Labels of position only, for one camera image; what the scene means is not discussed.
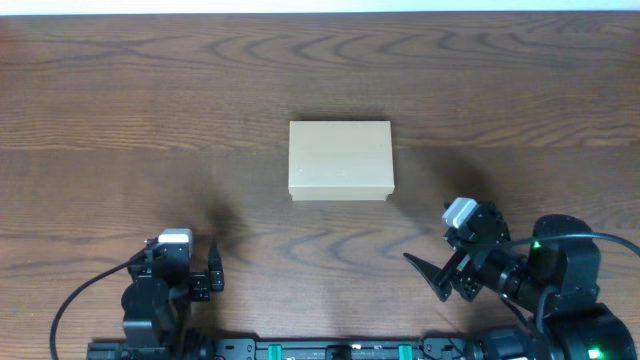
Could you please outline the brown cardboard box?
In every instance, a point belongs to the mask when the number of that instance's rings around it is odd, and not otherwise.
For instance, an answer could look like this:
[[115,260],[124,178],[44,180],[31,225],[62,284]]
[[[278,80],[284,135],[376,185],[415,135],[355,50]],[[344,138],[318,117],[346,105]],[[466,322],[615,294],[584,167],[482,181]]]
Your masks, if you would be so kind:
[[292,121],[294,201],[384,201],[395,190],[389,121]]

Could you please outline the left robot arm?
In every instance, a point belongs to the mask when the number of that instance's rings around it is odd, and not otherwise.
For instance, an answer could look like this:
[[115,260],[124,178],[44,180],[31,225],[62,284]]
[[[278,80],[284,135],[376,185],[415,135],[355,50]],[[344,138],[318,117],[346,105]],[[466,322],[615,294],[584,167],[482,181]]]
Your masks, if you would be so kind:
[[191,329],[194,302],[209,302],[224,290],[224,270],[217,242],[210,241],[207,268],[191,270],[193,241],[145,241],[127,271],[132,284],[124,291],[122,327],[132,359],[213,359],[214,341]]

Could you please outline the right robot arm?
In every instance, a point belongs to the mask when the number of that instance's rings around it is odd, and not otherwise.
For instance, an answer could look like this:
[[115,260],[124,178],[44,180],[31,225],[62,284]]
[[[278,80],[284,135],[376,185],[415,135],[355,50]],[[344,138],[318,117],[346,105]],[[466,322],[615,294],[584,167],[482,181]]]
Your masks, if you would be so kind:
[[[635,359],[638,354],[624,323],[599,302],[599,240],[638,246],[596,233],[573,216],[539,218],[529,238],[510,236],[491,201],[458,198],[442,216],[452,257],[438,267],[414,255],[406,260],[422,275],[440,301],[458,292],[473,301],[482,289],[498,294],[521,318],[521,327],[489,330],[459,347],[463,359]],[[527,254],[515,247],[528,246]]]

